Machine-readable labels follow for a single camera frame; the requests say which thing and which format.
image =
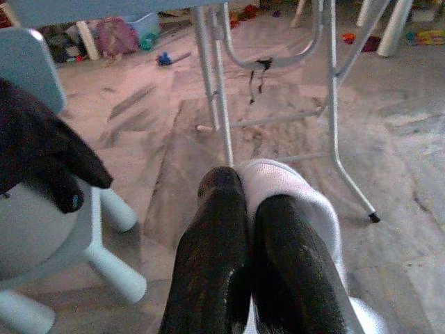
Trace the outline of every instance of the marble floor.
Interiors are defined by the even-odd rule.
[[[232,32],[245,58],[286,56],[310,38],[310,17],[289,29],[291,11],[242,22]],[[339,60],[351,48],[341,34],[357,29],[355,8],[340,8]],[[170,67],[156,55],[191,51]],[[410,47],[381,58],[362,54],[340,90],[340,153],[351,176],[377,209],[372,224],[329,159],[291,164],[334,205],[341,223],[350,293],[387,321],[391,333],[445,333],[445,47]],[[287,69],[265,75],[249,105],[250,73],[225,57],[232,121],[320,106],[326,95],[326,47]],[[52,307],[51,333],[156,333],[170,287],[175,250],[196,208],[201,177],[223,164],[220,134],[209,125],[193,28],[161,38],[151,53],[64,65],[68,105],[61,118],[104,160],[112,188],[138,213],[138,225],[118,234],[104,222],[106,245],[148,279],[143,300],[127,306],[80,266],[21,290]],[[325,118],[235,129],[237,162],[327,148]],[[9,333],[0,327],[0,333]]]

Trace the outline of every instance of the table leg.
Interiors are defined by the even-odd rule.
[[[204,22],[204,9],[203,7],[194,7],[192,9],[193,19],[195,21],[195,33],[196,44],[200,53],[200,63],[202,70],[202,77],[204,78],[204,85],[206,89],[207,103],[209,105],[210,118],[213,126],[213,130],[216,131],[220,128],[218,112],[216,111],[216,103],[214,99],[214,88],[211,81],[211,63],[210,63],[210,50],[207,45],[208,34],[207,28]]]
[[[335,28],[335,0],[329,1],[327,10],[327,42],[328,42],[328,98],[327,107],[329,110],[329,133],[330,133],[330,154],[335,168],[349,189],[359,199],[362,207],[367,211],[369,218],[377,223],[380,219],[375,215],[375,209],[362,193],[354,180],[348,175],[339,155],[339,117],[338,117],[338,95],[337,86],[339,76],[337,75],[337,46],[336,46],[336,28]]]
[[[223,58],[221,56],[221,36],[218,35],[218,19],[214,10],[211,10],[211,27],[212,27],[212,47],[213,56],[215,57],[216,67],[216,99],[218,103],[218,112],[221,119],[222,135],[224,137],[225,160],[227,165],[234,165],[234,156],[232,152],[232,139],[230,136],[229,112],[227,110],[227,96],[224,87],[224,71]]]

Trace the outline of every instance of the rubber foot cap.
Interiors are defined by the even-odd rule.
[[[375,214],[375,212],[373,212],[372,214],[369,215],[370,220],[373,223],[378,223],[380,221],[380,218],[377,217],[377,215]]]

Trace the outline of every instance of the pink bag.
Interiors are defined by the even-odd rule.
[[[114,58],[139,50],[138,37],[121,17],[108,17],[97,24],[97,48],[103,57]]]

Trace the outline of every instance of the black cloth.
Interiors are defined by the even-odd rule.
[[[96,154],[47,106],[0,78],[0,193],[36,177],[48,184],[62,212],[73,212],[83,203],[73,175],[103,189],[113,181]]]

